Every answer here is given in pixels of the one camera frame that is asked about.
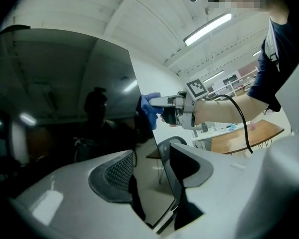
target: dark blue sleeve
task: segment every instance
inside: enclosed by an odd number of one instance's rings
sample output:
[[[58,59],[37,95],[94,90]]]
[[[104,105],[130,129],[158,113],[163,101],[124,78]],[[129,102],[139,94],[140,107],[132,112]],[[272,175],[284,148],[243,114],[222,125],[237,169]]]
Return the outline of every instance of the dark blue sleeve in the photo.
[[[280,74],[276,65],[264,53],[264,47],[265,42],[262,45],[262,52],[258,59],[259,72],[255,84],[250,88],[247,95],[268,104],[274,112],[279,112],[281,106],[275,94],[281,87],[281,84],[279,84]]]

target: black cable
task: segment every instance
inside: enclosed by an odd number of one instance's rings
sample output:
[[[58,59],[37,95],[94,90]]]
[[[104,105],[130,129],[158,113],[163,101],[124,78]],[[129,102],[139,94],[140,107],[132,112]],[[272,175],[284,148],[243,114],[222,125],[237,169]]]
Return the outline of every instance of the black cable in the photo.
[[[221,95],[217,95],[213,98],[206,98],[207,101],[212,101],[216,98],[219,98],[219,97],[225,97],[225,98],[228,98],[233,104],[234,106],[236,107],[236,109],[238,110],[241,118],[243,119],[243,124],[244,124],[244,130],[245,130],[245,140],[246,140],[246,145],[247,145],[247,148],[249,149],[250,153],[253,154],[253,150],[251,149],[250,147],[250,144],[249,144],[249,140],[248,140],[248,130],[247,130],[247,124],[246,124],[246,120],[245,120],[245,117],[243,115],[243,112],[241,111],[241,109],[239,108],[238,104],[228,95],[224,95],[224,94],[221,94]]]

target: person's arm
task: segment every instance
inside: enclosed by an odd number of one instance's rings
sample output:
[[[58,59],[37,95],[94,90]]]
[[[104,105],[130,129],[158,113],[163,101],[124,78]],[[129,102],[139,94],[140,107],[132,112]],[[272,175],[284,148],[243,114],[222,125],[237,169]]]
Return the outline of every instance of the person's arm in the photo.
[[[246,121],[257,117],[268,105],[262,101],[252,98],[248,95],[234,97],[243,112]],[[196,124],[202,124],[206,121],[222,123],[240,123],[242,118],[236,107],[229,100],[225,101],[202,101],[199,100],[195,106]]]

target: wooden table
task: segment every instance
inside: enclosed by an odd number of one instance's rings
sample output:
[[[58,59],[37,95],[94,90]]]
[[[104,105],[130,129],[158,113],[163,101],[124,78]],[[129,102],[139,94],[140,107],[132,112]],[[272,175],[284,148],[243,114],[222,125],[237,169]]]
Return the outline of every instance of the wooden table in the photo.
[[[255,123],[255,130],[248,128],[248,139],[251,147],[267,142],[285,131],[284,128],[264,119]],[[212,138],[211,151],[232,154],[247,149],[244,129]]]

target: mesh grille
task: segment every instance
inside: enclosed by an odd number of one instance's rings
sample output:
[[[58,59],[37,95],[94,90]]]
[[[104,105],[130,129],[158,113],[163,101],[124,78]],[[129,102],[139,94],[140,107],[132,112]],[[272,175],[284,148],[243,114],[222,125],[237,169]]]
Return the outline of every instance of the mesh grille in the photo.
[[[130,178],[133,174],[132,154],[128,155],[120,162],[110,166],[105,171],[107,183],[121,190],[129,190]]]

